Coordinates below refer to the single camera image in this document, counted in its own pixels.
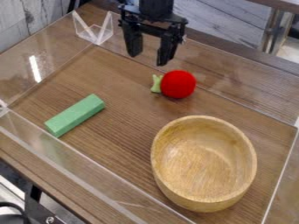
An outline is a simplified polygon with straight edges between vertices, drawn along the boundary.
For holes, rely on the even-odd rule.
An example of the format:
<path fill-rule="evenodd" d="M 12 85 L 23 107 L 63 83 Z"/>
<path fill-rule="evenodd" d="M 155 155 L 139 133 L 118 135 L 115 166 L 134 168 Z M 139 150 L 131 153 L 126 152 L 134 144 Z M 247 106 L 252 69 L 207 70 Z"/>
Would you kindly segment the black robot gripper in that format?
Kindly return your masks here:
<path fill-rule="evenodd" d="M 140 30 L 156 37 L 163 35 L 156 65 L 164 66 L 183 42 L 187 18 L 174 13 L 174 3 L 122 3 L 119 9 L 128 55 L 135 57 L 143 51 Z"/>

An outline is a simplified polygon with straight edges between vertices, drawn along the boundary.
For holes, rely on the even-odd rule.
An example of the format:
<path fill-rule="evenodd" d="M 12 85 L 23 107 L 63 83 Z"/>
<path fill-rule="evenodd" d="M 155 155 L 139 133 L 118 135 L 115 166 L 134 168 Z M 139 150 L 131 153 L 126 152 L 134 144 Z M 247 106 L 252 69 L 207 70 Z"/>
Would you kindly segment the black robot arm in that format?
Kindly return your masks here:
<path fill-rule="evenodd" d="M 138 56 L 144 50 L 143 34 L 160 39 L 156 65 L 164 66 L 174 59 L 178 45 L 186 37 L 188 20 L 174 13 L 174 0 L 118 0 L 126 49 L 131 57 Z"/>

